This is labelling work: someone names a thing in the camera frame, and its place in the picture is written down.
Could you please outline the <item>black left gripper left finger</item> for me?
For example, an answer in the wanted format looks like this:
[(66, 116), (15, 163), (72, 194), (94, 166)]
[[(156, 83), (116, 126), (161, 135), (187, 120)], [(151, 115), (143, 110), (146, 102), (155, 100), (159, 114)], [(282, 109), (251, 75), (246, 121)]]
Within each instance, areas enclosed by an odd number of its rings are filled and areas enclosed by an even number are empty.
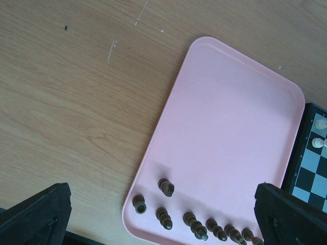
[(62, 244), (71, 211), (68, 183), (56, 183), (1, 212), (1, 244)]

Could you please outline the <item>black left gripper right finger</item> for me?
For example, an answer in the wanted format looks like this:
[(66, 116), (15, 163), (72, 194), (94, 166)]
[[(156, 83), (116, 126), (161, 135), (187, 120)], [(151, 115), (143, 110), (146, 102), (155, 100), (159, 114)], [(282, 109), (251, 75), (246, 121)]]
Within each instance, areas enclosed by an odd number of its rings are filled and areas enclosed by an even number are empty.
[(264, 244), (326, 244), (326, 213), (269, 184), (259, 184), (254, 212)]

